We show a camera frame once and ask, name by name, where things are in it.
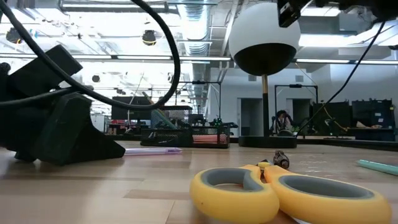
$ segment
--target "wooden table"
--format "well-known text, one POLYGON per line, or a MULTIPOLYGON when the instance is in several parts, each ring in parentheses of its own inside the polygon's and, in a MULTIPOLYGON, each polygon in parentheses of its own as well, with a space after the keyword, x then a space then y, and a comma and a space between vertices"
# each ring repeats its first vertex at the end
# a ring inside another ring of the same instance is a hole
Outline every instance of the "wooden table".
MULTIPOLYGON (((121 142, 140 147, 138 142, 121 142)), ((23 164, 0 149, 2 224, 221 223, 195 210, 188 194, 203 169, 239 167, 271 159, 274 150, 239 147, 185 149, 181 155, 126 156, 55 167, 23 164)), ((398 163, 396 152, 299 145, 285 150, 290 170, 362 185, 382 193, 398 223, 398 178, 355 165, 358 159, 398 163)), ((271 223, 295 223, 283 213, 271 223)))

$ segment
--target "person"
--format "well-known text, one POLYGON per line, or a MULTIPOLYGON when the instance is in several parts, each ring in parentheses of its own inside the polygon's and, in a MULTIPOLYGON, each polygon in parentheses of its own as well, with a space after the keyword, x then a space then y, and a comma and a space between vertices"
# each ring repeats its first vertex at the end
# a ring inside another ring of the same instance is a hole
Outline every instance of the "person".
POLYGON ((276 113, 276 119, 272 124, 274 134, 278 134, 281 130, 292 131, 293 126, 290 120, 290 116, 285 110, 278 111, 276 113))

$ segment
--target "ceiling duct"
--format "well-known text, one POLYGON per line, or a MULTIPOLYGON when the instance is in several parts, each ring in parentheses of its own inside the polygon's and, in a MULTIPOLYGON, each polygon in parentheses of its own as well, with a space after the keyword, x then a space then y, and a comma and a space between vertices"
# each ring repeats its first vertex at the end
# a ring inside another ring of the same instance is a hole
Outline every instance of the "ceiling duct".
MULTIPOLYGON (((204 5, 178 5, 178 11, 181 15, 181 20, 183 24, 183 36, 187 40, 207 40, 208 39, 208 27, 209 27, 209 6, 204 5)), ((190 56, 207 56, 209 52, 209 45, 206 43, 191 43, 186 42, 185 51, 187 55, 190 56)), ((207 64, 197 64, 192 65, 193 70, 193 80, 208 80, 210 77, 210 66, 207 64)), ((208 86, 193 85, 194 97, 196 99, 197 105, 204 108, 206 105, 205 100, 205 90, 208 86)))

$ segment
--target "black cable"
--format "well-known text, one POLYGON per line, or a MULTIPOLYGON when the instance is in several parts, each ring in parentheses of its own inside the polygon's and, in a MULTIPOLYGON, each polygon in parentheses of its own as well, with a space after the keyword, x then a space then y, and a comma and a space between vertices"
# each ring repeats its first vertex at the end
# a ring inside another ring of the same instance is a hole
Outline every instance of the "black cable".
POLYGON ((38 101, 47 100, 47 99, 53 98, 55 96, 62 96, 62 95, 66 95, 66 94, 73 93, 73 92, 76 92, 76 90, 72 87, 69 87, 69 88, 64 88, 61 90, 55 90, 52 92, 43 93, 43 94, 40 94, 37 96, 23 98, 20 100, 11 100, 11 101, 0 102, 0 109, 15 109, 15 108, 20 108, 20 107, 24 107, 24 106, 29 106, 38 101))
POLYGON ((15 27, 19 35, 22 37, 22 39, 26 41, 26 44, 32 49, 32 51, 37 55, 37 57, 41 59, 41 61, 43 61, 43 63, 46 64, 58 77, 62 78, 62 80, 65 80, 70 86, 74 87, 77 91, 80 91, 82 94, 86 94, 103 103, 109 104, 111 106, 117 106, 119 108, 124 108, 127 110, 136 110, 136 111, 154 110, 164 105, 166 102, 168 102, 168 100, 172 97, 172 95, 175 93, 178 87, 178 83, 180 81, 180 72, 181 72, 180 56, 178 55, 178 49, 175 44, 173 34, 171 33, 167 24, 161 18, 161 16, 158 15, 158 13, 156 13, 155 11, 153 11, 153 9, 150 6, 148 6, 148 4, 145 3, 143 0, 131 0, 131 1, 137 4, 141 9, 146 11, 159 24, 160 28, 163 30, 166 36, 167 42, 170 45, 170 50, 174 61, 174 77, 172 85, 169 91, 165 94, 165 96, 153 105, 145 105, 145 106, 130 105, 128 103, 123 103, 120 101, 109 99, 108 97, 105 97, 83 86, 82 84, 71 78, 53 60, 51 60, 49 56, 45 54, 45 52, 37 45, 37 43, 33 40, 30 34, 26 31, 24 26, 16 19, 15 15, 12 13, 11 9, 7 6, 4 0, 0 0, 0 9, 4 13, 4 15, 8 17, 10 23, 15 27))
POLYGON ((384 25, 386 24, 386 22, 382 22, 380 25, 379 30, 377 31, 376 35, 373 37, 373 40, 371 41, 371 43, 368 45, 368 47, 366 48, 365 52, 363 52, 361 58, 358 60, 358 62, 356 63, 354 69, 351 71, 350 75, 348 75, 347 80, 344 82, 343 86, 326 102, 324 103, 317 112, 315 112, 315 114, 312 115, 312 117, 303 125, 301 126, 301 128, 297 131, 296 137, 300 134, 300 132, 303 130, 304 127, 306 127, 311 121, 312 119, 319 113, 321 112, 321 110, 324 109, 324 107, 329 104, 337 95, 339 95, 339 93, 341 91, 343 91, 343 89, 345 88, 345 86, 348 84, 349 80, 351 79, 351 77, 354 75, 356 69, 358 68, 359 64, 361 64, 363 58, 365 58, 366 54, 368 53, 368 51, 370 50, 370 48, 373 46, 374 42, 376 41, 377 37, 379 36, 379 34, 381 33, 381 31, 383 30, 384 25))

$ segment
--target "scissors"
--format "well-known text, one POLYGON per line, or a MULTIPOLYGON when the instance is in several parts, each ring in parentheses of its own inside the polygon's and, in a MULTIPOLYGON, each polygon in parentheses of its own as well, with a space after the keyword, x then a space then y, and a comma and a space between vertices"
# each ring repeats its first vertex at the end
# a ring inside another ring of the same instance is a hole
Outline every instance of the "scissors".
POLYGON ((191 182, 190 196, 205 215, 233 223, 266 223, 279 209, 309 223, 382 224, 392 220, 391 206, 376 191, 295 174, 268 162, 201 171, 191 182), (219 184, 239 184, 243 190, 220 189, 219 184))

